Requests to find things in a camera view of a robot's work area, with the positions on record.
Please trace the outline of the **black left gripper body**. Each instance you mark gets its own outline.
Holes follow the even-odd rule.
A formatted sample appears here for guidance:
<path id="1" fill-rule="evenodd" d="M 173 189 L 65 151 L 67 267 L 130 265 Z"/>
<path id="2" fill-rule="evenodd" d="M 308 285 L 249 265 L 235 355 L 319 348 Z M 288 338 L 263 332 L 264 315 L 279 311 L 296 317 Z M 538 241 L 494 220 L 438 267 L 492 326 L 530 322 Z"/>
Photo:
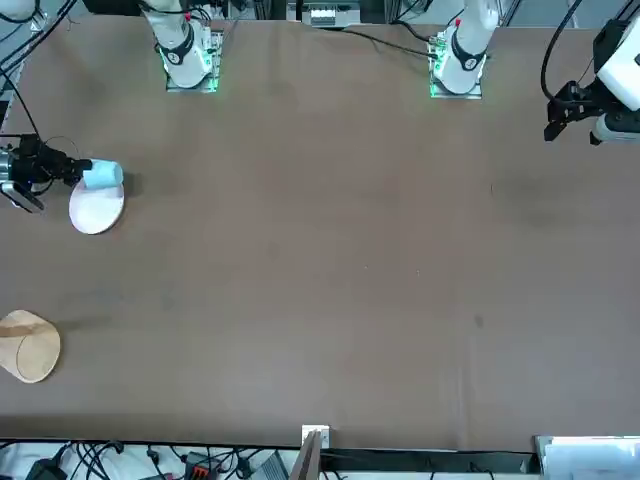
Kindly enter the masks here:
<path id="1" fill-rule="evenodd" d="M 550 124 L 568 124 L 600 115 L 597 92 L 593 85 L 580 86 L 577 81 L 567 82 L 547 104 Z"/>

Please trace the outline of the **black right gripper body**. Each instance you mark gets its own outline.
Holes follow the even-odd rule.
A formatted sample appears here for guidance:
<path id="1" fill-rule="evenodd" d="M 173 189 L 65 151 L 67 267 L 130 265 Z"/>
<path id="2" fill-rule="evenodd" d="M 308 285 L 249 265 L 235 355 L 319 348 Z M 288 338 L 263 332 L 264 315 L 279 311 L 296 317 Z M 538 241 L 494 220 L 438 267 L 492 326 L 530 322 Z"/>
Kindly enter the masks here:
<path id="1" fill-rule="evenodd" d="M 9 179 L 23 185 L 42 184 L 54 179 L 52 149 L 37 135 L 21 135 L 9 149 Z"/>

